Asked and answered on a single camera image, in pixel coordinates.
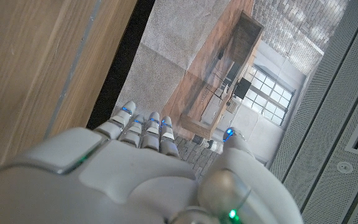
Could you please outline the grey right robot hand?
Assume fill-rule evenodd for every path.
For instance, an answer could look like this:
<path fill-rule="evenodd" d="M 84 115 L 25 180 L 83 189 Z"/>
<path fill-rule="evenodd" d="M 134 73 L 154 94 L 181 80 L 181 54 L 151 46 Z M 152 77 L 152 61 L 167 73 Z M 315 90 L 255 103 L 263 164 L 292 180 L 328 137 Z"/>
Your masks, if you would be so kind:
<path fill-rule="evenodd" d="M 288 190 L 233 127 L 197 179 L 169 117 L 127 102 L 96 129 L 64 131 L 0 166 L 0 223 L 301 223 Z"/>

